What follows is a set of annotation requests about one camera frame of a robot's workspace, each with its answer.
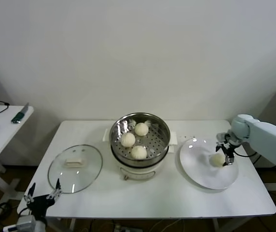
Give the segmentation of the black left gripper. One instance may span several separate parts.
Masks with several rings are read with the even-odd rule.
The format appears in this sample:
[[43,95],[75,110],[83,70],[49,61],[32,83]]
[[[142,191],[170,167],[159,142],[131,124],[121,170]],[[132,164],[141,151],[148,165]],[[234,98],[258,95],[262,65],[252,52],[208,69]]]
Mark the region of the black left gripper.
[[62,194],[60,180],[57,179],[55,189],[49,195],[42,195],[33,198],[34,190],[35,183],[33,183],[28,193],[24,195],[24,200],[27,202],[27,208],[35,218],[44,218],[47,209],[54,205],[54,198],[59,198]]

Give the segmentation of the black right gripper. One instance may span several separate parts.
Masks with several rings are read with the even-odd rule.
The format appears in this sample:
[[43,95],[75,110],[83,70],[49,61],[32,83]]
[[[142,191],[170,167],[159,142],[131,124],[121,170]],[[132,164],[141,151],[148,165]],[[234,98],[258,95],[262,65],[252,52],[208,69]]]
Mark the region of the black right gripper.
[[227,156],[225,157],[225,162],[223,163],[224,166],[229,166],[234,163],[234,147],[228,142],[220,142],[220,145],[217,145],[215,151],[218,152],[220,149],[224,152]]

